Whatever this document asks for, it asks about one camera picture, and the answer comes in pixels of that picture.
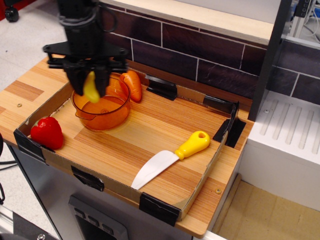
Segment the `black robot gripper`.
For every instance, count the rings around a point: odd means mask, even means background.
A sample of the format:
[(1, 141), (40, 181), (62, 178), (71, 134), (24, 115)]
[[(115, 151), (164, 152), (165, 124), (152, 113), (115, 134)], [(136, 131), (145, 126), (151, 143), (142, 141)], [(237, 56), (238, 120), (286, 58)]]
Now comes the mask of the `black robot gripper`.
[(66, 41), (43, 47), (50, 68), (76, 68), (65, 72), (80, 96), (84, 94), (88, 71), (94, 71), (95, 87), (100, 97), (105, 96), (110, 72), (125, 73), (128, 70), (128, 50), (104, 40), (105, 33), (117, 28), (115, 13), (98, 0), (59, 0), (57, 6)]

